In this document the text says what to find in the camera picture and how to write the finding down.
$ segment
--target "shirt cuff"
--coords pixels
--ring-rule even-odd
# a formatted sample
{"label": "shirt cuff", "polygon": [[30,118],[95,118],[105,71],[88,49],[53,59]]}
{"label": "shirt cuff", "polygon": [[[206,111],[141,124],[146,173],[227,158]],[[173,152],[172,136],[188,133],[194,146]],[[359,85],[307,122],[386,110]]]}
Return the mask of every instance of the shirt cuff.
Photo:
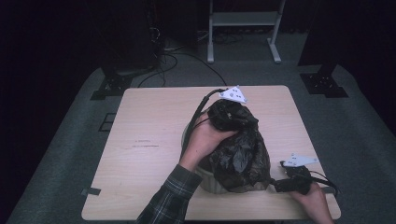
{"label": "shirt cuff", "polygon": [[189,200],[201,181],[202,178],[198,174],[177,165],[166,179],[164,186],[175,194]]}

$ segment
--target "sleeve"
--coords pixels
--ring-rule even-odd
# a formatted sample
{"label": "sleeve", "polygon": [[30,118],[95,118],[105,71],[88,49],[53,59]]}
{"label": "sleeve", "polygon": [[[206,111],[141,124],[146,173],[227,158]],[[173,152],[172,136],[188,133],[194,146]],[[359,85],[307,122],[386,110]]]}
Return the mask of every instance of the sleeve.
{"label": "sleeve", "polygon": [[177,165],[135,223],[183,223],[190,198],[201,181],[200,176]]}

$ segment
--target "white metal stand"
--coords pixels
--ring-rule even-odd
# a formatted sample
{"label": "white metal stand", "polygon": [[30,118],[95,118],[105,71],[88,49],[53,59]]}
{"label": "white metal stand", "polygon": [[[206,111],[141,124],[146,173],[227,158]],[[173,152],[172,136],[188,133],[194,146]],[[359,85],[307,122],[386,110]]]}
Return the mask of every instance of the white metal stand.
{"label": "white metal stand", "polygon": [[207,62],[213,63],[213,27],[215,26],[257,26],[274,25],[274,32],[271,38],[267,39],[275,63],[281,63],[277,52],[275,41],[279,24],[282,19],[283,8],[286,0],[281,0],[279,10],[273,12],[213,12],[213,0],[210,0],[209,7],[209,36],[207,42]]}

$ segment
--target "person's left hand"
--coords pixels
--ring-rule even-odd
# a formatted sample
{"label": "person's left hand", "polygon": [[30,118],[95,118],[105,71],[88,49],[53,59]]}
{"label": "person's left hand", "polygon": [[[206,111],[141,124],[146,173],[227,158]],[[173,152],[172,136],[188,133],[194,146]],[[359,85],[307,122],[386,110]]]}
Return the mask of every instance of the person's left hand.
{"label": "person's left hand", "polygon": [[179,162],[179,165],[190,171],[194,171],[199,161],[213,152],[222,140],[237,133],[217,130],[206,112],[195,123],[198,126],[192,131],[189,144]]}

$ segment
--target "white triangular tracker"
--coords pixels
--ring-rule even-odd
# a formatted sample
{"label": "white triangular tracker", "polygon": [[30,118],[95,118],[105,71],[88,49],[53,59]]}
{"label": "white triangular tracker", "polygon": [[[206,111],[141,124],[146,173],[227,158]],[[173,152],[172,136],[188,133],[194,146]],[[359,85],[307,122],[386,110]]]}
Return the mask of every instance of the white triangular tracker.
{"label": "white triangular tracker", "polygon": [[221,92],[219,94],[219,97],[221,99],[226,99],[229,101],[234,101],[234,102],[242,103],[242,104],[245,104],[248,101],[248,99],[245,98],[244,94],[239,89],[239,86],[235,86],[235,87],[228,89],[227,91]]}
{"label": "white triangular tracker", "polygon": [[315,163],[315,162],[318,162],[317,158],[310,158],[310,157],[300,156],[300,155],[292,153],[290,159],[285,161],[283,163],[283,165],[288,166],[288,167],[298,167],[298,166],[304,166],[304,165]]}

